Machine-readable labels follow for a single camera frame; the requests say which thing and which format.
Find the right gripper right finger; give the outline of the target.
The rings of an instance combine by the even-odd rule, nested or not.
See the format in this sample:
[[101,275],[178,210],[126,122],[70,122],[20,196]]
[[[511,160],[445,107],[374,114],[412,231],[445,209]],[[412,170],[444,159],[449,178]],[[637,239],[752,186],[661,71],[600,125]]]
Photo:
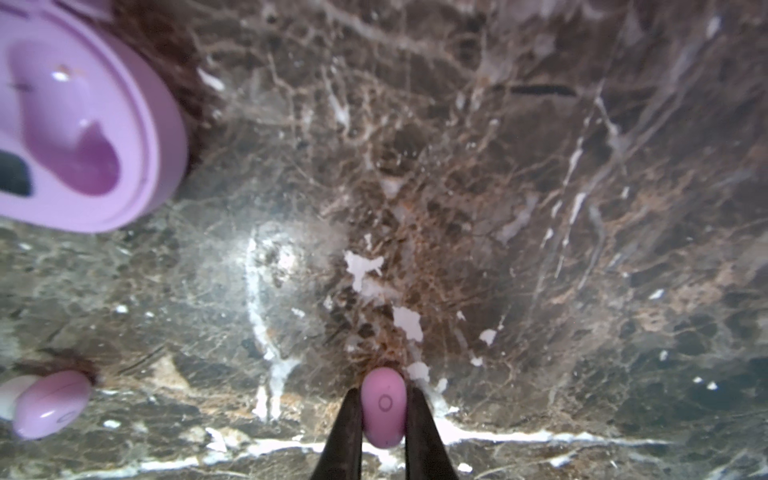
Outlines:
[[407,480],[458,480],[439,435],[427,399],[416,386],[408,387],[405,425]]

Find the pink earbud charging case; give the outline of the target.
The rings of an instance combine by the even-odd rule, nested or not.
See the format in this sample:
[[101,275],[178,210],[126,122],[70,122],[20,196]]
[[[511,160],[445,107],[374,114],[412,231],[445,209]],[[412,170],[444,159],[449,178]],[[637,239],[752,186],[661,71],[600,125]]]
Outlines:
[[1,213],[101,233],[169,200],[188,164],[180,108],[108,32],[109,1],[1,5]]

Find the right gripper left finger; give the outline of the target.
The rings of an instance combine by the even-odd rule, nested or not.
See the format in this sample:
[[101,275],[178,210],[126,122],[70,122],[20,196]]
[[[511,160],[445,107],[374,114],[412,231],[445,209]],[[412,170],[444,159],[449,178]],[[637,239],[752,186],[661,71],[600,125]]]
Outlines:
[[363,410],[360,389],[344,397],[311,480],[360,480]]

